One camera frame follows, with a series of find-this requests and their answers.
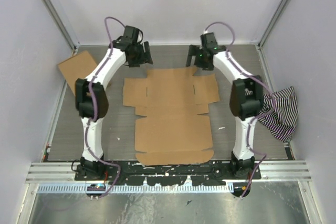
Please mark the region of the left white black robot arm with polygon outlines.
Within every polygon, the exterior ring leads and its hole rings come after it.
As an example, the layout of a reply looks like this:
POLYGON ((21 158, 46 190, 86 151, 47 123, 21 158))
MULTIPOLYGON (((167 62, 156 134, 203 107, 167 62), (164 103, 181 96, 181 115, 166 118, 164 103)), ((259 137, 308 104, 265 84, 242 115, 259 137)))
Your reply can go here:
POLYGON ((106 88, 114 74, 123 65, 139 67, 152 64, 150 46, 143 41, 143 32, 125 26, 124 32, 112 40, 97 67, 83 79, 75 82, 75 107, 83 126, 84 148, 76 172, 83 177, 100 180, 108 163, 103 160, 102 124, 109 109, 106 88))

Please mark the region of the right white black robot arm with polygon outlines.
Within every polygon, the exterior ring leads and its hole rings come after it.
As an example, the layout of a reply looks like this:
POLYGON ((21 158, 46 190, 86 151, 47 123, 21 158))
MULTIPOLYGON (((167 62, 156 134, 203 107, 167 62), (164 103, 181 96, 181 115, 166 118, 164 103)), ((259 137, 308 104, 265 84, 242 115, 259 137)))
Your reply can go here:
POLYGON ((229 108, 236 121, 235 145, 229 170, 237 179, 243 179, 254 169, 253 146, 256 116, 263 107, 262 78, 245 70, 226 46, 217 43, 214 33, 200 35, 201 45, 189 45, 186 66, 202 70, 218 69, 231 84, 229 108))

